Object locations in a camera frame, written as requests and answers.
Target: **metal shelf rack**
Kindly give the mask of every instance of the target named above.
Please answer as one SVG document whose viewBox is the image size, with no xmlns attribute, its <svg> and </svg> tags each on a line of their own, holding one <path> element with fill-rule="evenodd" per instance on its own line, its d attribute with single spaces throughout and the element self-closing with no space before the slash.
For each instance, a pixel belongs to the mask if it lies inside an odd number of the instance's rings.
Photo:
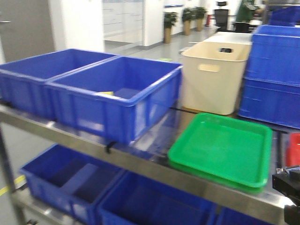
<svg viewBox="0 0 300 225">
<path fill-rule="evenodd" d="M 143 137 L 127 146 L 0 105 L 0 121 L 3 123 L 271 224 L 285 224 L 283 208 L 285 204 L 291 204 L 291 201 L 272 189 L 270 179 L 263 192 L 253 195 L 169 167 L 166 153 L 194 115 L 194 112 L 171 108 L 161 121 Z M 279 126 L 272 126 L 272 128 L 275 132 L 273 133 L 270 174 L 275 172 L 278 164 L 281 165 L 282 142 L 280 140 L 282 136 L 294 131 Z M 9 197 L 19 225 L 25 224 L 24 208 L 45 217 L 53 224 L 81 225 L 78 221 L 31 197 L 27 188 L 15 187 L 8 152 L 2 136 L 0 140 L 0 165 L 3 168 L 2 171 L 9 187 Z"/>
</svg>

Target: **blue storage bin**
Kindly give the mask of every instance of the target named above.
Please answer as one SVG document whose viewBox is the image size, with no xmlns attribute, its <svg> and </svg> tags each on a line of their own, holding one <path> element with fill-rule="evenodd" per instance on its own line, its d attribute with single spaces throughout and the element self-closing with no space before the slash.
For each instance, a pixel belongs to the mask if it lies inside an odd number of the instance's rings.
<svg viewBox="0 0 300 225">
<path fill-rule="evenodd" d="M 223 207 L 216 225 L 271 225 L 259 219 Z"/>
<path fill-rule="evenodd" d="M 213 225 L 216 204 L 128 172 L 99 205 L 103 225 Z"/>
<path fill-rule="evenodd" d="M 24 165 L 30 192 L 74 218 L 101 224 L 97 205 L 124 171 L 60 145 L 54 145 Z"/>
<path fill-rule="evenodd" d="M 277 26 L 295 26 L 298 21 L 300 21 L 300 7 L 293 6 L 273 11 L 269 19 L 269 24 Z"/>
<path fill-rule="evenodd" d="M 59 122 L 130 143 L 178 99 L 180 80 L 178 63 L 119 57 L 47 84 Z"/>
<path fill-rule="evenodd" d="M 300 128 L 300 86 L 245 79 L 238 115 Z"/>
<path fill-rule="evenodd" d="M 2 98 L 18 109 L 54 119 L 53 107 L 44 90 L 45 82 L 113 56 L 115 55 L 67 49 L 2 64 Z"/>
<path fill-rule="evenodd" d="M 300 85 L 300 28 L 260 26 L 252 42 L 246 78 Z"/>
</svg>

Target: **bin handle hole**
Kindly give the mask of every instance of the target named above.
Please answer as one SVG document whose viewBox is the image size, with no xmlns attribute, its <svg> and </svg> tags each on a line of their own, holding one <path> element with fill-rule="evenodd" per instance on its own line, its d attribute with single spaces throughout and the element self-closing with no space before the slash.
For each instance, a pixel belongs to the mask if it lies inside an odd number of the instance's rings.
<svg viewBox="0 0 300 225">
<path fill-rule="evenodd" d="M 209 72 L 219 72 L 220 66 L 210 65 L 210 64 L 199 64 L 198 69 L 203 71 L 209 71 Z"/>
<path fill-rule="evenodd" d="M 233 53 L 232 48 L 219 48 L 220 53 Z"/>
</svg>

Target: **stainless steel shelf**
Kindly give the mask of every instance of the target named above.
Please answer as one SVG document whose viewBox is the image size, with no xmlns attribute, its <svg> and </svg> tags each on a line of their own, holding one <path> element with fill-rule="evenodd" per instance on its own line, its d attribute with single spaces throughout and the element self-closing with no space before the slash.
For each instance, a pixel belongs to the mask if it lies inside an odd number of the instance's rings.
<svg viewBox="0 0 300 225">
<path fill-rule="evenodd" d="M 116 143 L 108 151 L 106 146 L 110 140 L 0 105 L 0 121 L 4 123 L 271 224 L 283 225 L 284 205 L 292 202 L 272 189 L 271 179 L 264 191 L 252 195 L 169 167 L 166 153 L 194 115 L 170 109 L 138 141 L 130 146 Z M 276 137 L 274 132 L 270 175 L 275 173 L 277 166 Z M 19 193 L 15 196 L 16 201 L 26 207 L 35 207 L 26 205 L 23 198 Z"/>
<path fill-rule="evenodd" d="M 28 188 L 18 190 L 13 195 L 13 201 L 21 208 L 26 208 L 39 217 L 54 225 L 84 225 L 65 213 L 32 197 Z"/>
</svg>

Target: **green plastic tray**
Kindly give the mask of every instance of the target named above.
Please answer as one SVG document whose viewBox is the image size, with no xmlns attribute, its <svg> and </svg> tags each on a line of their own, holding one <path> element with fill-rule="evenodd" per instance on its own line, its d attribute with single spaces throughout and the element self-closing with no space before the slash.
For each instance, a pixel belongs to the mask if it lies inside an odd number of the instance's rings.
<svg viewBox="0 0 300 225">
<path fill-rule="evenodd" d="M 243 191 L 268 181 L 272 130 L 210 113 L 197 114 L 168 152 L 170 165 Z"/>
</svg>

